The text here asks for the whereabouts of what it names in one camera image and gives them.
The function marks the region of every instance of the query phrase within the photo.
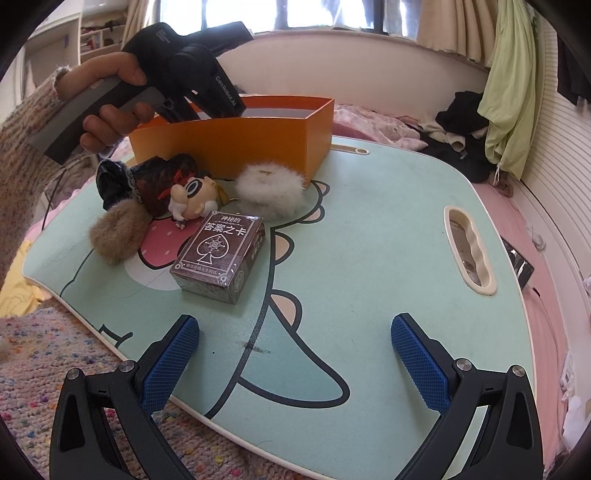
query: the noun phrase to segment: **window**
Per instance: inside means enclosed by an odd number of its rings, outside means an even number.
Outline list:
[[[180,35],[242,21],[254,33],[301,27],[349,27],[415,40],[421,0],[382,1],[160,0],[160,20]]]

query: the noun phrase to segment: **figurine eye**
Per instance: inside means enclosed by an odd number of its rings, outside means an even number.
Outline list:
[[[199,190],[201,190],[202,186],[203,186],[203,183],[201,182],[201,180],[199,180],[199,179],[190,180],[189,183],[187,183],[187,186],[185,187],[185,190],[187,191],[187,196],[189,198],[195,197],[197,192]]]

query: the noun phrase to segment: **person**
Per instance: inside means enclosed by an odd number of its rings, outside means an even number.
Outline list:
[[[125,52],[95,57],[73,69],[60,68],[6,119],[0,131],[0,286],[34,216],[46,185],[62,168],[28,144],[28,138],[85,88],[118,75],[133,85],[146,77],[136,58]],[[103,105],[83,121],[80,145],[101,153],[154,116],[145,103],[133,112]],[[0,341],[8,345],[0,361],[0,416],[32,464],[48,476],[49,441],[59,388],[65,373],[82,367],[86,374],[112,371],[119,359],[55,301],[20,318],[0,319]],[[141,470],[108,414],[130,471]],[[293,479],[294,475],[246,452],[170,402],[155,414],[165,438],[197,478]]]

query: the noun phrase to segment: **beige handle cutout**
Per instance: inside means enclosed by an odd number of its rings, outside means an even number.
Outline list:
[[[339,145],[336,143],[333,143],[330,146],[330,149],[336,150],[337,152],[354,153],[356,155],[369,155],[369,150],[366,150],[364,148],[350,147],[348,145]]]
[[[494,295],[495,274],[474,218],[460,207],[447,206],[443,220],[454,259],[466,284],[481,295]]]

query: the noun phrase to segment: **spade symbol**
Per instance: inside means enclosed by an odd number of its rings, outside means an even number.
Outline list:
[[[197,261],[211,265],[214,258],[218,259],[226,255],[229,247],[228,240],[223,235],[210,236],[197,246],[197,253],[202,255]]]

